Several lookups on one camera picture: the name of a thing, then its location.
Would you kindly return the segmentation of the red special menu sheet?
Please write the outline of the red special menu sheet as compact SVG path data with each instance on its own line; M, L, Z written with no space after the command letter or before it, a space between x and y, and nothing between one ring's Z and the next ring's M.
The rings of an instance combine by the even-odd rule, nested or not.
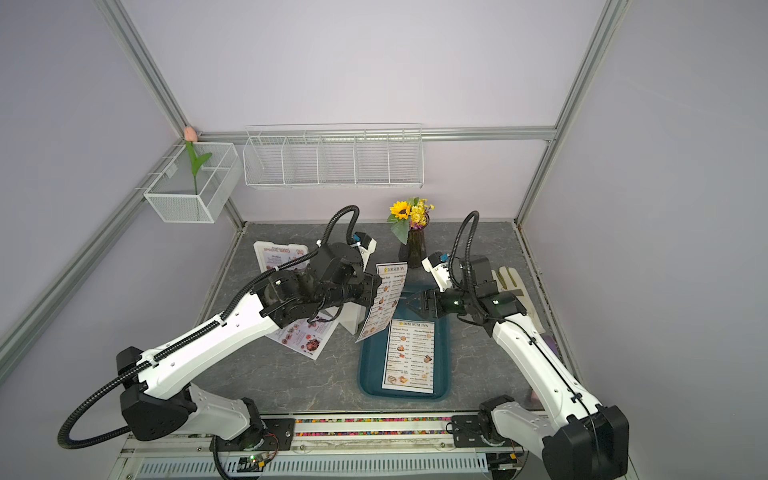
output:
M338 321L332 314L320 313L313 319L301 319L290 325L268 334L274 342L297 352L307 358L316 360L334 333Z

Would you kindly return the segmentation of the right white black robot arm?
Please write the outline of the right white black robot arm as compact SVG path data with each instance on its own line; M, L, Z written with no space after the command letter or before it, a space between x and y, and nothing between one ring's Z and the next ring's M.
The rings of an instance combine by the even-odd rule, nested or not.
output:
M526 410L509 396L483 403L483 440L511 440L538 457L552 479L618 479L629 470L629 422L616 406L603 405L546 344L522 301L502 290L487 257L471 252L480 215L462 221L449 253L436 252L422 266L435 288L407 299L422 319L449 315L482 328L513 360L545 414Z

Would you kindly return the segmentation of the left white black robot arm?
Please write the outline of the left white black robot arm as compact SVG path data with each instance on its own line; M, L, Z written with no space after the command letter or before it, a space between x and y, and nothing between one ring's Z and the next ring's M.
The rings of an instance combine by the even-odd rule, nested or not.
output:
M206 322L153 349L123 350L117 357L116 378L64 420L58 445L76 450L125 434L153 441L184 431L212 436L213 447L224 442L244 449L261 447L271 433L253 400L225 398L193 381L240 348L295 321L332 323L355 307L372 307L382 280L367 270L376 242L356 231L359 213L356 205L341 208L314 249L250 280ZM115 389L121 391L124 426L73 438L76 423Z

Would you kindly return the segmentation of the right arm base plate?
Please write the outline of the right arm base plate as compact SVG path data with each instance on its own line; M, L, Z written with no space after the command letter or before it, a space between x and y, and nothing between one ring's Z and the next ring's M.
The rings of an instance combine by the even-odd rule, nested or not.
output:
M517 442L497 434L478 413L452 416L446 431L458 448L521 448Z

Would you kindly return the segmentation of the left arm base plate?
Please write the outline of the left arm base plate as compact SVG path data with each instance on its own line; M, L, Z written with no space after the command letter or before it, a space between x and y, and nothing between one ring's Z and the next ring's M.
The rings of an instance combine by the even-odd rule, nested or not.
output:
M250 427L232 440L214 437L209 450L218 452L287 451L291 448L296 427L292 417L267 418L260 427Z

